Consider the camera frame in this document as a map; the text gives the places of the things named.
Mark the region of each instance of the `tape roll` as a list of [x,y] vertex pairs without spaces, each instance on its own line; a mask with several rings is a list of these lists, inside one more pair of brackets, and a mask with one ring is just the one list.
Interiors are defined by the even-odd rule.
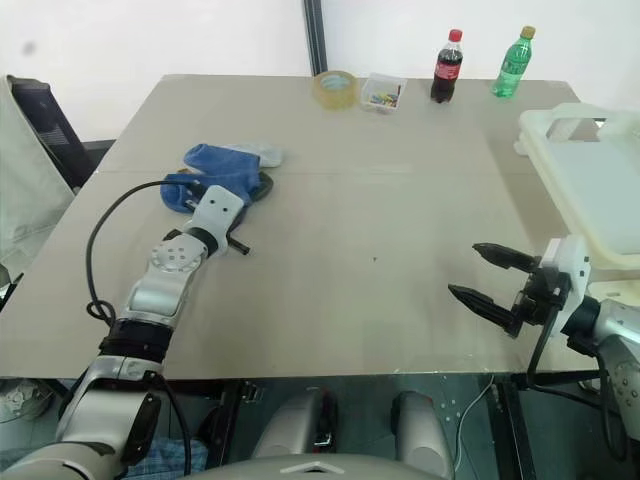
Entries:
[[358,80],[347,72],[333,70],[313,78],[313,96],[324,108],[348,108],[358,97]]

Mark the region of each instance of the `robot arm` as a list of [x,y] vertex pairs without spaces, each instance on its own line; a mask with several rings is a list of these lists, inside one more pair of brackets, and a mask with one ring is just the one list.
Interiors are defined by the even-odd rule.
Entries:
[[196,271],[223,255],[243,201],[219,186],[191,220],[154,247],[144,276],[64,407],[56,443],[7,470],[7,480],[111,479],[147,454],[160,411],[153,393]]
[[[495,244],[476,244],[474,249],[490,263],[528,273],[526,284],[511,310],[470,288],[449,285],[453,295],[512,337],[518,336],[523,322],[542,325],[542,347],[545,335],[561,332],[569,348],[598,358],[611,378],[628,436],[640,440],[640,309],[585,295],[590,265],[584,240],[573,235],[553,239],[541,258]],[[534,351],[530,381],[541,353]],[[601,388],[606,392],[606,384]]]

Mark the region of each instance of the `table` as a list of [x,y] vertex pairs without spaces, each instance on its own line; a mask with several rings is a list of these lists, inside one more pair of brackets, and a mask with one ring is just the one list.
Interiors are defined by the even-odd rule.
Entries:
[[[523,274],[485,263],[477,241],[541,252],[567,233],[512,148],[520,112],[576,101],[562,82],[496,99],[461,80],[453,102],[410,80],[390,116],[323,110],[311,79],[169,75],[156,86],[0,316],[0,375],[76,377],[106,334],[84,311],[84,246],[121,193],[182,166],[194,144],[266,141],[285,150],[275,187],[194,283],[166,358],[170,378],[522,371],[538,328],[517,340],[457,303],[447,284],[511,305]],[[136,194],[94,250],[101,298],[126,300],[151,247],[187,218]],[[541,368],[593,368],[552,339]]]

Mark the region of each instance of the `red label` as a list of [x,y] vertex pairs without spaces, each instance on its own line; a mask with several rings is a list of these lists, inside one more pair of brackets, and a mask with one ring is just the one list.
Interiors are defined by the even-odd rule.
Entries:
[[460,64],[447,65],[446,63],[436,63],[436,76],[444,78],[445,80],[453,80],[458,78],[460,72]]

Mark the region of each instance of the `bottle cap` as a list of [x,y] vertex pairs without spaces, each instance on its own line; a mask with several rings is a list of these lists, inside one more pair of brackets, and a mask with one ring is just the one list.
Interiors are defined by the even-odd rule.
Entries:
[[454,28],[453,30],[449,31],[449,41],[450,42],[459,42],[461,38],[462,38],[462,30],[458,30],[458,29]]
[[526,25],[522,27],[522,32],[520,32],[520,36],[522,38],[527,38],[529,40],[531,40],[535,34],[536,34],[535,27],[532,27],[530,25]]

